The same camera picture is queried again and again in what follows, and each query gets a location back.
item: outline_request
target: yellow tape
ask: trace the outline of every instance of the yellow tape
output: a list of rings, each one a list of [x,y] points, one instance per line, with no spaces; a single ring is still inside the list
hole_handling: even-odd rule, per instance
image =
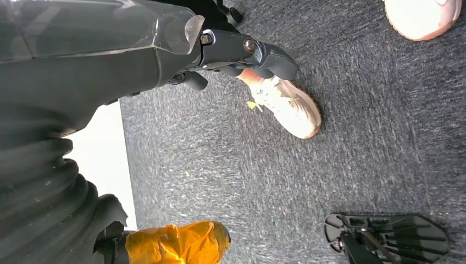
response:
[[[145,229],[126,238],[130,264],[217,264],[229,245],[226,228],[211,221]]]

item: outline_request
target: white wall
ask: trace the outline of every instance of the white wall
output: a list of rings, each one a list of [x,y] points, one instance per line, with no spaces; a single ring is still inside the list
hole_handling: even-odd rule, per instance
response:
[[[79,172],[97,187],[99,195],[114,194],[128,215],[127,230],[136,230],[130,173],[120,103],[100,107],[89,125],[67,138],[74,149],[67,158],[79,166]]]

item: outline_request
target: white sneaker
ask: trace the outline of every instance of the white sneaker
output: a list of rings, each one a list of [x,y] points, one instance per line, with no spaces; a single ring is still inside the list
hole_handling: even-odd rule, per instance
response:
[[[398,33],[410,40],[430,40],[445,33],[459,17],[463,0],[384,0],[385,13]]]
[[[320,129],[322,117],[314,100],[290,81],[278,77],[250,85],[255,102],[249,107],[270,109],[280,124],[294,136],[308,139]]]

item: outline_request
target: floor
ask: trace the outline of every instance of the floor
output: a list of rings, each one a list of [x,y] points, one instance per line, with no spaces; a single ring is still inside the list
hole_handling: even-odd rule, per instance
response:
[[[324,125],[304,141],[251,110],[236,79],[121,101],[139,228],[221,221],[222,263],[345,263],[332,212],[421,213],[466,259],[466,14],[428,42],[395,33],[382,1],[233,0],[239,29],[285,47]]]

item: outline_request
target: transparent plastic shield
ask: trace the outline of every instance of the transparent plastic shield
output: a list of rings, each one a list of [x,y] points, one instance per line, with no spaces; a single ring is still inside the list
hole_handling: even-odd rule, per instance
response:
[[[203,22],[148,0],[0,0],[0,62],[151,47],[189,54]]]

